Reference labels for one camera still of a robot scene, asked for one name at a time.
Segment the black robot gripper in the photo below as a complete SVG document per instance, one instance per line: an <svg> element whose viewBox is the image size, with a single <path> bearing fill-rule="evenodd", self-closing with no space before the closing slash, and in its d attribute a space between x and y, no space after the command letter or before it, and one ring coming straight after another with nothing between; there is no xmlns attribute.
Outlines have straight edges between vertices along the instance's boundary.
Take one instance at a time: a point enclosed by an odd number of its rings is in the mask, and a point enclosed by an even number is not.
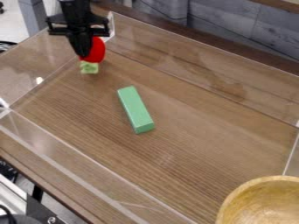
<svg viewBox="0 0 299 224"><path fill-rule="evenodd" d="M75 53L87 57L92 48L92 36L108 37L108 18L88 13L82 18L67 21L63 14L49 16L45 19L51 35L67 36Z"/></svg>

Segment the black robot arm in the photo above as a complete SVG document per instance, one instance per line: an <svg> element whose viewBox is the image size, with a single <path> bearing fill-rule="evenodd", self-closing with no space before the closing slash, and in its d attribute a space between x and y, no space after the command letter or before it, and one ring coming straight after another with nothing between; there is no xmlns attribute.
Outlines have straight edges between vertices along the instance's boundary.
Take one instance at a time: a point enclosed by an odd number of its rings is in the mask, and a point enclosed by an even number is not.
<svg viewBox="0 0 299 224"><path fill-rule="evenodd" d="M66 36L75 53L87 57L94 45L94 37L110 37L110 21L91 10L90 0L58 0L62 13L48 16L48 33Z"/></svg>

